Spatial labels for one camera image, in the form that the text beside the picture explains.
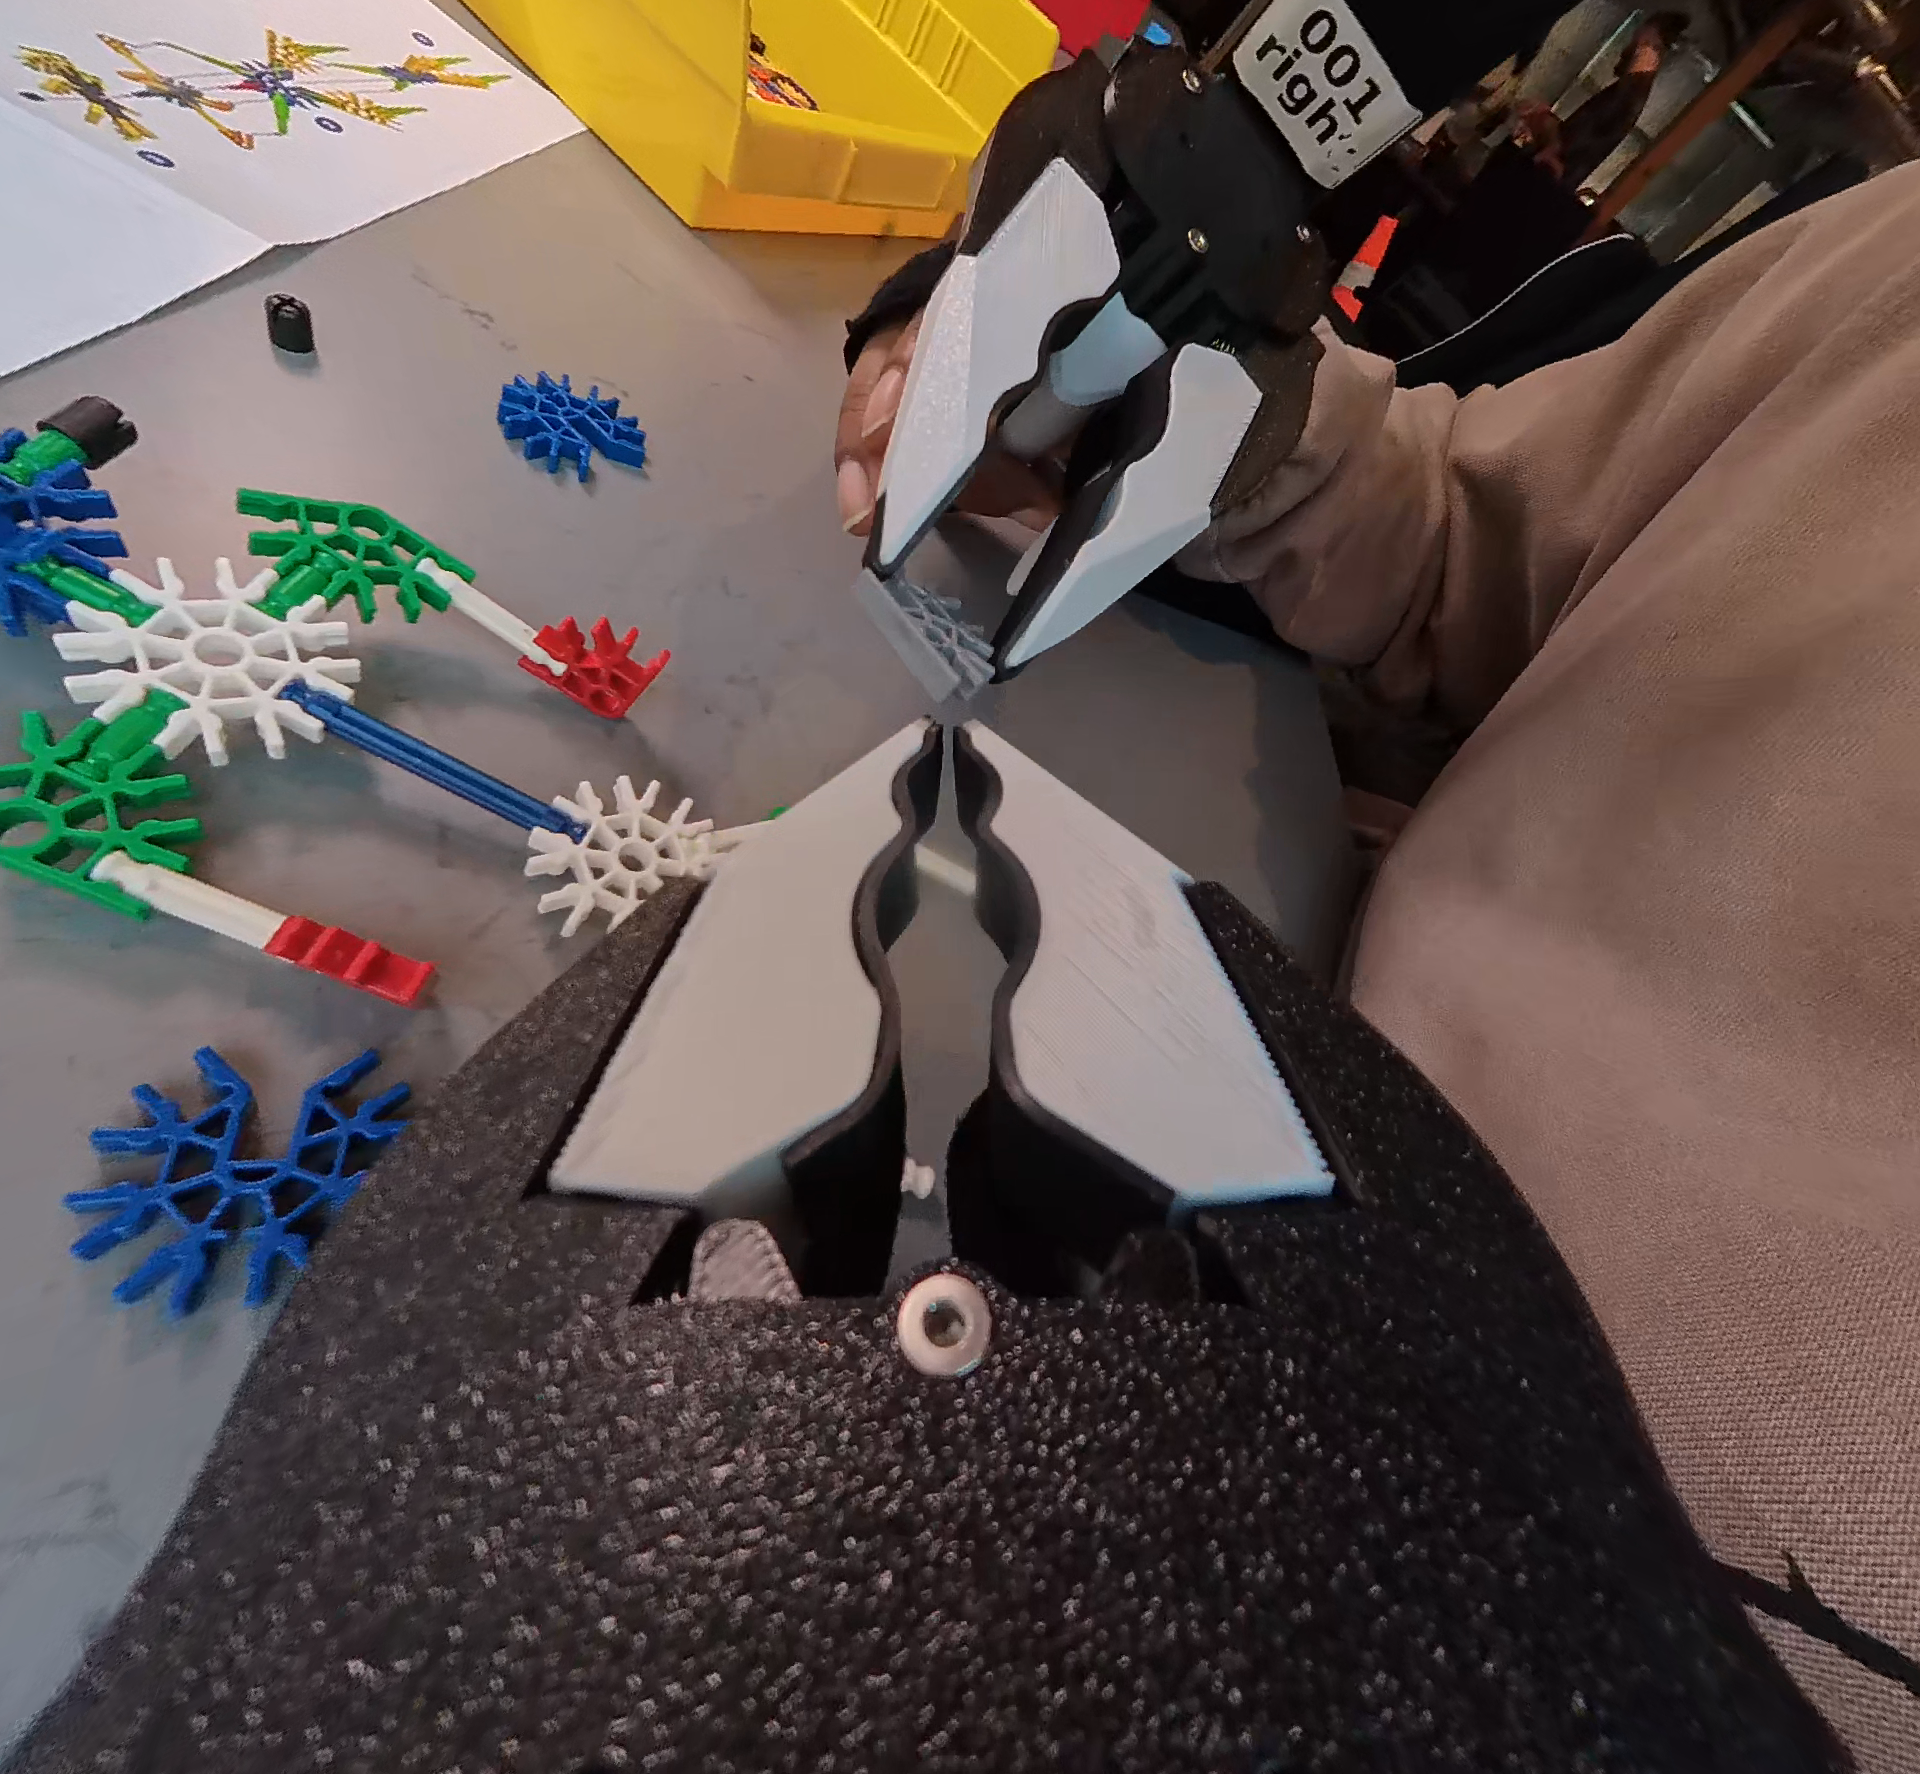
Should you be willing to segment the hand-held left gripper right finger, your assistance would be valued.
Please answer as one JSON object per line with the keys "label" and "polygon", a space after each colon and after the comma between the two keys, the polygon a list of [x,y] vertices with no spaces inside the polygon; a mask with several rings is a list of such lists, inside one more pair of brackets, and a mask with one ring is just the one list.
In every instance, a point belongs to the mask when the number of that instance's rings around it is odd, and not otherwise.
{"label": "hand-held left gripper right finger", "polygon": [[984,724],[949,757],[1003,960],[986,1084],[949,1140],[953,1253],[1015,1290],[1089,1290],[1136,1234],[1329,1201],[1200,882]]}

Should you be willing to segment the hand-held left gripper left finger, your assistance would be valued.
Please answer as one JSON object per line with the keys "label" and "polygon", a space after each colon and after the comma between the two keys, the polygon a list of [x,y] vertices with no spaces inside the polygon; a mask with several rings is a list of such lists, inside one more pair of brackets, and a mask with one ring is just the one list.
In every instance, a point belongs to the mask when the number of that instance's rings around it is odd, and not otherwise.
{"label": "hand-held left gripper left finger", "polygon": [[876,1293],[906,1161],[889,946],[946,733],[916,721],[739,840],[692,903],[545,1172],[547,1192],[752,1221],[804,1295]]}

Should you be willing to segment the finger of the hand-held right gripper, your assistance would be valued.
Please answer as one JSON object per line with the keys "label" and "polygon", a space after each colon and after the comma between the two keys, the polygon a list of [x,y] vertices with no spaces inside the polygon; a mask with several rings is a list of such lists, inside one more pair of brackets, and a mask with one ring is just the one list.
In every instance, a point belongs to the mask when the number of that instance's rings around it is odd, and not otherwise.
{"label": "finger of the hand-held right gripper", "polygon": [[1106,202],[1051,159],[974,253],[936,284],[876,482],[865,567],[892,579],[947,513],[1003,403],[1031,389],[1055,322],[1120,276]]}
{"label": "finger of the hand-held right gripper", "polygon": [[1072,447],[1061,510],[993,633],[995,684],[1087,629],[1206,530],[1259,405],[1239,357],[1185,344],[1095,412]]}

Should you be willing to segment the grey snowflake toy connector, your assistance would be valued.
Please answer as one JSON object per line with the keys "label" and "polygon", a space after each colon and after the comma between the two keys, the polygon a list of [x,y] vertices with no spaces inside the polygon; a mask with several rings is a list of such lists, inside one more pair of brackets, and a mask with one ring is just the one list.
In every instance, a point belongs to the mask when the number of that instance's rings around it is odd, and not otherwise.
{"label": "grey snowflake toy connector", "polygon": [[862,569],[853,600],[934,705],[968,702],[995,680],[992,644],[964,618],[960,602],[906,579],[881,580]]}

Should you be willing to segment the red toy connector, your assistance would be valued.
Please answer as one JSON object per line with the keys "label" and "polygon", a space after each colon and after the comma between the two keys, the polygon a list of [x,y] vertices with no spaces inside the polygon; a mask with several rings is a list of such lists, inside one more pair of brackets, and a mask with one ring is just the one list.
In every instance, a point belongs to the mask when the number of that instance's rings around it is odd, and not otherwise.
{"label": "red toy connector", "polygon": [[283,919],[260,951],[400,1008],[418,1006],[437,973],[431,963],[307,916]]}
{"label": "red toy connector", "polygon": [[606,617],[587,630],[567,617],[532,634],[518,666],[591,717],[616,723],[629,717],[669,662],[667,649],[645,661],[635,659],[635,643],[637,630],[617,634]]}

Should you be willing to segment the blue snowflake toy connector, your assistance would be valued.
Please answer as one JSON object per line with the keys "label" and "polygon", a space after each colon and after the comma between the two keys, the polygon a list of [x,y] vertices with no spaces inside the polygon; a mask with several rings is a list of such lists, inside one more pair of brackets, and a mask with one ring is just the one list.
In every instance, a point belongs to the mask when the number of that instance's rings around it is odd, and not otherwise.
{"label": "blue snowflake toy connector", "polygon": [[578,394],[567,375],[515,375],[498,391],[494,422],[523,462],[554,476],[572,471],[581,484],[591,480],[595,467],[640,473],[647,465],[647,436],[619,410],[617,396],[602,394],[597,387]]}
{"label": "blue snowflake toy connector", "polygon": [[242,1303],[266,1307],[279,1283],[299,1279],[315,1244],[411,1125],[407,1084],[363,1092],[378,1068],[380,1055],[362,1051],[324,1070],[299,1091],[282,1146],[266,1152],[252,1135],[252,1082],[214,1047],[196,1049],[197,1104],[138,1084],[139,1120],[89,1132],[100,1161],[143,1161],[150,1171],[62,1199],[63,1210],[87,1221],[70,1257],[97,1263],[150,1240],[109,1296],[125,1308],[159,1299],[174,1322],[202,1307],[214,1274],[233,1257],[243,1266]]}

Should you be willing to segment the construction toy figure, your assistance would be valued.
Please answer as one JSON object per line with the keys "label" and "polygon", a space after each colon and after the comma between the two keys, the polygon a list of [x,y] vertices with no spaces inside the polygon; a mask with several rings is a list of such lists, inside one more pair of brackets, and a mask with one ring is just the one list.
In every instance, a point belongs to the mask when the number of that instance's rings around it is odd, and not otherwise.
{"label": "construction toy figure", "polygon": [[298,968],[262,949],[288,916],[322,920],[196,874],[202,824],[185,813],[194,784],[180,761],[202,754],[223,768],[236,734],[275,762],[292,743],[334,741],[512,827],[527,878],[541,885],[539,912],[566,939],[590,922],[614,932],[662,890],[707,880],[745,839],[697,821],[688,802],[663,809],[656,782],[616,778],[609,795],[581,784],[539,801],[362,710],[346,610],[371,625],[388,594],[411,623],[456,613],[515,659],[539,630],[496,606],[471,567],[381,508],[240,490],[236,510],[262,523],[250,576],[220,561],[197,593],[166,558],[150,580],[122,569],[117,510],[94,474],[133,441],[131,422],[100,396],[70,403],[30,434],[4,433],[4,634],[48,629],[63,693],[84,708],[67,729],[38,712],[17,718],[4,753],[4,880],[131,926],[159,916]]}

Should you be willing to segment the person's right forearm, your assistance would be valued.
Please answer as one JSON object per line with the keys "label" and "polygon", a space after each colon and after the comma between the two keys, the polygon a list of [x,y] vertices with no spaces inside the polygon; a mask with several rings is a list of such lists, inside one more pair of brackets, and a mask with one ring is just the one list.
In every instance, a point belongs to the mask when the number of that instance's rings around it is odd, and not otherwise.
{"label": "person's right forearm", "polygon": [[1615,571],[1695,557],[1707,621],[1915,588],[1918,175],[1717,253],[1627,332],[1499,389],[1401,389],[1321,339],[1300,436],[1177,557],[1377,708],[1473,731]]}

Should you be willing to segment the grey desk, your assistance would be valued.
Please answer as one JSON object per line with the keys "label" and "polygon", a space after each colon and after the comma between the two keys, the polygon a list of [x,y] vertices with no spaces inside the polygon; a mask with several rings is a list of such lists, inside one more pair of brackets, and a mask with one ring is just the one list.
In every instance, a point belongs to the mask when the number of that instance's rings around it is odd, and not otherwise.
{"label": "grey desk", "polygon": [[[833,545],[844,319],[901,242],[693,235],[587,138],[317,250],[279,250],[148,322],[4,384],[4,424],[74,394],[141,441],[106,476],[138,569],[202,575],[247,525],[238,487],[367,497],[476,563],[519,615],[640,626],[672,651],[629,724],[554,702],[451,617],[355,633],[371,710],[527,793],[662,778],[696,813],[795,801],[918,707],[847,600]],[[315,357],[274,350],[266,298],[310,308]],[[496,422],[515,375],[617,398],[641,471],[587,482]],[[424,1013],[275,970],[187,926],[129,925],[4,878],[4,1770],[150,1560],[275,1307],[223,1268],[191,1316],[116,1307],[70,1257],[86,1132],[150,1082],[197,1099],[208,1043],[260,1128],[367,1044],[424,1096],[563,970],[506,827],[348,749],[275,765],[247,739],[210,780],[202,863],[434,960]]]}

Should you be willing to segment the person's right hand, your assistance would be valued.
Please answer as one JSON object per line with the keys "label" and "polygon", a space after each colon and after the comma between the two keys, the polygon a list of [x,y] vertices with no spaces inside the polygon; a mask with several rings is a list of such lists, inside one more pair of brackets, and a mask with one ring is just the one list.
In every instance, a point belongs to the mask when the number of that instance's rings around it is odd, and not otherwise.
{"label": "person's right hand", "polygon": [[[916,320],[881,330],[857,355],[833,428],[831,474],[838,526],[864,538],[874,525],[879,471],[892,443],[906,372],[918,342]],[[1009,520],[1040,532],[1061,508],[1061,474],[997,448],[984,454],[953,501],[953,515]]]}

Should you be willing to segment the orange white striped object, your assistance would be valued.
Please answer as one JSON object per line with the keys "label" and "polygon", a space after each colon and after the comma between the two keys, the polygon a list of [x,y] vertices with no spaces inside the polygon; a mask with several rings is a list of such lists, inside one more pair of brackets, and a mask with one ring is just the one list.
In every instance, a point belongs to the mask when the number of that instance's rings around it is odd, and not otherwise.
{"label": "orange white striped object", "polygon": [[1361,242],[1347,258],[1339,270],[1331,290],[1329,303],[1331,310],[1347,325],[1358,322],[1363,312],[1366,298],[1377,281],[1380,266],[1383,265],[1393,237],[1398,233],[1399,220],[1392,212],[1381,212],[1373,227],[1368,229]]}

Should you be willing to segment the yellow plastic bin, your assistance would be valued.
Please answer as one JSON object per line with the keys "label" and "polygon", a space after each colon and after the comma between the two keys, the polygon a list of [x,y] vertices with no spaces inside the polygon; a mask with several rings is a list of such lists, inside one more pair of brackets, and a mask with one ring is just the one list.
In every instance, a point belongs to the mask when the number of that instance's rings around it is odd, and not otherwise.
{"label": "yellow plastic bin", "polygon": [[[696,231],[936,241],[1048,72],[1031,0],[457,0]],[[747,93],[750,37],[817,110]]]}

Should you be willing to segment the folded instruction sheet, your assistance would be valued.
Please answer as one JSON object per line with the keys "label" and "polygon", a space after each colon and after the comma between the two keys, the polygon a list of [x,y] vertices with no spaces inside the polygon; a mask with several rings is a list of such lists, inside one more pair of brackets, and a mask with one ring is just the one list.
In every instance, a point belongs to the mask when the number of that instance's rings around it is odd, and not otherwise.
{"label": "folded instruction sheet", "polygon": [[2,0],[4,372],[583,131],[431,0]]}

